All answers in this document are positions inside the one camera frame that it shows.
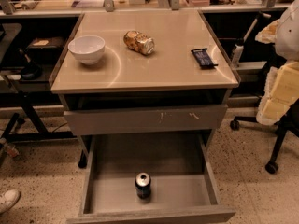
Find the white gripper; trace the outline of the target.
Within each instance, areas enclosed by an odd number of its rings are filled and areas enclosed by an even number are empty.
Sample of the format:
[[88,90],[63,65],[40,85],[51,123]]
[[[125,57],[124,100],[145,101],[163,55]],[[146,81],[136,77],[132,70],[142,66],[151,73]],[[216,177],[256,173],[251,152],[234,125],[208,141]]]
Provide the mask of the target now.
[[[278,20],[264,27],[255,40],[270,44],[276,41]],[[299,99],[299,62],[287,61],[280,68],[271,67],[265,81],[264,96],[258,106],[257,121],[262,125],[278,122]]]

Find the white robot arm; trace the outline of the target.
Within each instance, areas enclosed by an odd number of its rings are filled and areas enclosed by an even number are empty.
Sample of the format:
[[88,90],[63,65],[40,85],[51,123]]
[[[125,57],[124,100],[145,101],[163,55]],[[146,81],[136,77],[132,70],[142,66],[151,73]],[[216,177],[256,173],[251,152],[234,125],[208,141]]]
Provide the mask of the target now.
[[256,119],[263,125],[279,121],[299,98],[299,14],[288,8],[255,36],[261,43],[275,44],[277,55],[261,70],[264,95]]

